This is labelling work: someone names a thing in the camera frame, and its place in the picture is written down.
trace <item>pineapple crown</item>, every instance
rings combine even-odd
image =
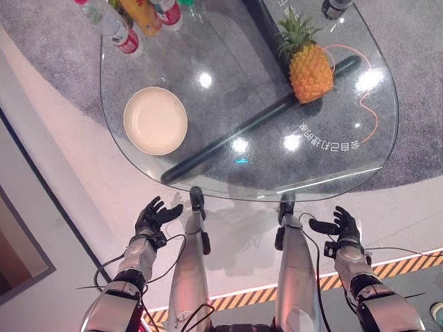
[[[289,8],[289,15],[286,19],[279,21],[278,25],[284,28],[281,32],[283,41],[278,48],[278,55],[282,53],[294,54],[302,50],[304,46],[315,44],[314,35],[321,29],[308,26],[312,17],[302,19],[302,15],[295,16],[293,10]]]

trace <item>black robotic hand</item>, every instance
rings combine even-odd
[[[160,232],[160,227],[169,221],[172,221],[180,216],[183,212],[183,204],[178,204],[172,209],[167,209],[164,207],[164,202],[161,201],[160,196],[157,196],[146,205],[145,209],[140,212],[138,216],[135,228],[136,234],[138,234],[142,229],[148,228],[154,233]]]
[[[334,216],[336,219],[334,219],[334,222],[336,225],[310,219],[309,226],[312,230],[322,234],[338,235],[338,242],[347,239],[354,240],[356,243],[361,244],[360,232],[357,229],[355,219],[342,207],[336,206],[335,208],[336,211],[334,212]]]

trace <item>red bottle label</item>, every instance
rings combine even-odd
[[[134,30],[130,30],[126,41],[119,45],[118,48],[126,54],[134,53],[136,51],[138,48],[138,36]]]
[[[165,3],[157,3],[155,5],[155,11],[160,17],[160,20],[166,26],[171,26],[177,23],[180,20],[181,11],[177,2],[174,2],[174,5],[169,8],[165,8],[168,5],[169,1],[165,1]]]

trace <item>yellow bottle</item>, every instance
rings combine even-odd
[[[119,2],[145,35],[151,37],[160,31],[161,21],[149,0],[119,0]]]

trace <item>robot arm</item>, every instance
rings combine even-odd
[[[374,274],[360,242],[354,218],[337,206],[335,223],[309,220],[317,232],[338,235],[326,242],[325,256],[335,259],[335,269],[347,294],[357,303],[356,315],[364,331],[425,331],[417,311]]]
[[[165,207],[160,210],[162,205],[160,197],[156,197],[140,213],[136,235],[129,240],[116,276],[89,307],[81,332],[138,331],[143,313],[143,288],[151,279],[157,250],[167,242],[160,231],[161,225],[176,219],[183,211],[181,204],[171,210]]]

